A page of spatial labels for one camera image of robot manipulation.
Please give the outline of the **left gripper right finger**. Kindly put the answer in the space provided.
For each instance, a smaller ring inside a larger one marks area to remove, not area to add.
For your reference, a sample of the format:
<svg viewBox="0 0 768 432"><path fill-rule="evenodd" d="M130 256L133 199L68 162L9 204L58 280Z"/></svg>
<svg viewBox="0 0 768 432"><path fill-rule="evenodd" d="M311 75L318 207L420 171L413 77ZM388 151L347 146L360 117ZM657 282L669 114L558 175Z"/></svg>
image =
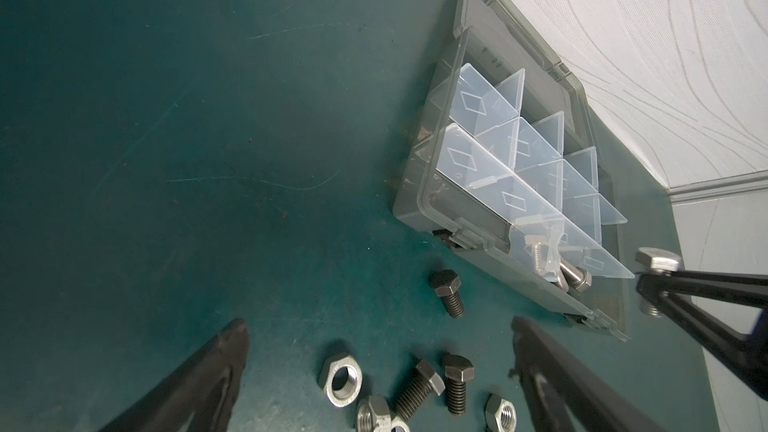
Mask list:
<svg viewBox="0 0 768 432"><path fill-rule="evenodd" d="M517 316L515 371L536 431L660 431L532 320Z"/></svg>

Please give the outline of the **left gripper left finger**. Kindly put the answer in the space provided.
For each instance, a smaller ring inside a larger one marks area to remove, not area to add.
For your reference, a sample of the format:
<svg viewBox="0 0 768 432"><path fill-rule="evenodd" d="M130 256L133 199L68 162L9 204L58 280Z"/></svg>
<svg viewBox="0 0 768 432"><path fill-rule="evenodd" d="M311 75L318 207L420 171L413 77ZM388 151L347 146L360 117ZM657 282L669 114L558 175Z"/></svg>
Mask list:
<svg viewBox="0 0 768 432"><path fill-rule="evenodd" d="M246 323L236 318L102 429L226 431L248 350Z"/></svg>

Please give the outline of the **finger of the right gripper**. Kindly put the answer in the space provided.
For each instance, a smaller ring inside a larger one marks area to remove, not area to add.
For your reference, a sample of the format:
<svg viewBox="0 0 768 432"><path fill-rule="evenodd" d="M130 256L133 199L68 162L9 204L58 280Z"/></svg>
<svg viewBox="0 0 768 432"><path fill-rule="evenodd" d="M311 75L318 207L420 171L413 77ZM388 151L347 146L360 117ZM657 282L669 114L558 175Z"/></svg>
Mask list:
<svg viewBox="0 0 768 432"><path fill-rule="evenodd" d="M643 312L703 312L691 298L767 309L767 277L700 271L644 272L637 292Z"/></svg>
<svg viewBox="0 0 768 432"><path fill-rule="evenodd" d="M760 398L767 397L767 289L726 289L721 301L756 308L757 322L742 333L684 299L684 292L639 287L640 296L695 339Z"/></svg>

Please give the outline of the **silver hex bolt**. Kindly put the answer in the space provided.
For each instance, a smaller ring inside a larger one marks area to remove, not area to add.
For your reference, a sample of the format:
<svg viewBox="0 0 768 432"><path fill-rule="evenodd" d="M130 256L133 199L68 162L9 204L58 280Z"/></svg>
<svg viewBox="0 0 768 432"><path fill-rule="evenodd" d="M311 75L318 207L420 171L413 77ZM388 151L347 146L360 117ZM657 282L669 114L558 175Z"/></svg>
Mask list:
<svg viewBox="0 0 768 432"><path fill-rule="evenodd" d="M560 255L550 246L549 239L543 235L526 235L525 244L530 252L534 271L560 290L568 292L569 286L561 270Z"/></svg>
<svg viewBox="0 0 768 432"><path fill-rule="evenodd" d="M684 267L684 261L680 255L655 247L640 247L635 254L635 260L643 266L645 272L655 275L669 275ZM663 316L647 299L641 300L640 310L653 318Z"/></svg>
<svg viewBox="0 0 768 432"><path fill-rule="evenodd" d="M592 286L591 274L566 260L560 262L560 271L567 281L569 288L577 293L583 292Z"/></svg>

